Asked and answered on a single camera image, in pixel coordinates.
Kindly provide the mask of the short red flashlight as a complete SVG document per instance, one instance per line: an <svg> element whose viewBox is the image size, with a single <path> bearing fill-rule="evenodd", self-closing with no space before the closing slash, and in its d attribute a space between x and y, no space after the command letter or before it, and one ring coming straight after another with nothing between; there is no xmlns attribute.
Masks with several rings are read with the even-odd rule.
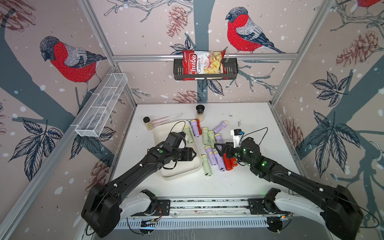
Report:
<svg viewBox="0 0 384 240"><path fill-rule="evenodd" d="M231 158L230 163L232 167L236 167L238 165L237 159L236 158Z"/></svg>

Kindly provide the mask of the long red flashlight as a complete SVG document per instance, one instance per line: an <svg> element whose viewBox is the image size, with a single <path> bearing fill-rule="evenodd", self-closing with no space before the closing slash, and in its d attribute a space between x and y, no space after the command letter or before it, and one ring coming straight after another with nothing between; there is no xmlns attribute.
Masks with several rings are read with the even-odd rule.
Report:
<svg viewBox="0 0 384 240"><path fill-rule="evenodd" d="M233 169L233 162L231 158L228 158L227 154L223 155L223 160L225 163L225 167L227 171L231 171Z"/></svg>

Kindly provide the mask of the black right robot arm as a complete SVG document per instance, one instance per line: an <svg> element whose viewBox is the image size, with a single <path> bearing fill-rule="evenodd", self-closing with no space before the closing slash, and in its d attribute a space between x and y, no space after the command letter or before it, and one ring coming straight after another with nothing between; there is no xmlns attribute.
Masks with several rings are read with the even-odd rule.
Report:
<svg viewBox="0 0 384 240"><path fill-rule="evenodd" d="M250 171L260 179L297 193L292 196L276 188L270 189L263 199L266 212L295 213L326 226L341 240L356 238L363 213L347 188L320 184L288 170L263 156L253 138L246 138L238 147L234 143L225 143L215 144L215 148L221 157L248 165Z"/></svg>

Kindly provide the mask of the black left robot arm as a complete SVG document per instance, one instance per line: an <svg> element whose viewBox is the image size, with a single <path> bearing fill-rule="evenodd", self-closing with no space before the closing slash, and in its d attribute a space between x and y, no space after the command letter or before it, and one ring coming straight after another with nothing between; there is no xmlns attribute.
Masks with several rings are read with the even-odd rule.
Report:
<svg viewBox="0 0 384 240"><path fill-rule="evenodd" d="M155 200L150 191L141 191L132 204L122 206L124 199L143 180L170 162L189 162L196 156L194 149L187 147L187 136L184 132L170 132L165 141L150 148L142 160L123 175L105 185L93 185L81 212L82 218L100 238L107 236L123 215L131 216L147 211L138 206L139 201L145 199L150 207Z"/></svg>

